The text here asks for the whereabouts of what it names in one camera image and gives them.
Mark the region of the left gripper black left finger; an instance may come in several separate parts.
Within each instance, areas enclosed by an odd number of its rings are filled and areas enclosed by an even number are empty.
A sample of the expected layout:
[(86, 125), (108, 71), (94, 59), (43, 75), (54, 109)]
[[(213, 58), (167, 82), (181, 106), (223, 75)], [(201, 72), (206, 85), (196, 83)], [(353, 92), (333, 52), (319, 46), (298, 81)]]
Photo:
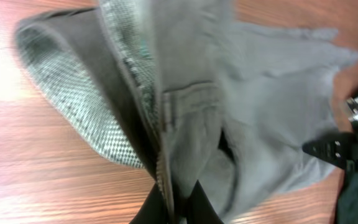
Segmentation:
[(137, 215), (129, 224), (167, 224), (168, 212), (157, 184), (152, 187)]

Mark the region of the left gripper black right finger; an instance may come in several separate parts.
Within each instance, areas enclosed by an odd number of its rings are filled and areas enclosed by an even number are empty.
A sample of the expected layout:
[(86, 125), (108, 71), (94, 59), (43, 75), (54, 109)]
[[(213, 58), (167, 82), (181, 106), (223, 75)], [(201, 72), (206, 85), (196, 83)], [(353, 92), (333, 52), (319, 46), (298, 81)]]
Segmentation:
[(223, 224), (199, 181), (196, 182), (187, 200), (186, 221), (187, 224)]

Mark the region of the grey cotton shorts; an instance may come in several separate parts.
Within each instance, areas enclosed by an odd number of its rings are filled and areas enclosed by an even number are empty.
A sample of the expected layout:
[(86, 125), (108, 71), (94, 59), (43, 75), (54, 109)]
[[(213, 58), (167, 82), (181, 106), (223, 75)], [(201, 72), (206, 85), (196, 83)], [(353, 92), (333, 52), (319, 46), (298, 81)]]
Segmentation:
[(222, 222), (333, 166), (302, 145), (336, 132), (334, 76), (358, 52), (336, 29), (235, 20), (232, 1), (100, 1), (20, 21), (33, 82), (88, 144), (143, 167), (168, 223), (187, 223), (197, 181)]

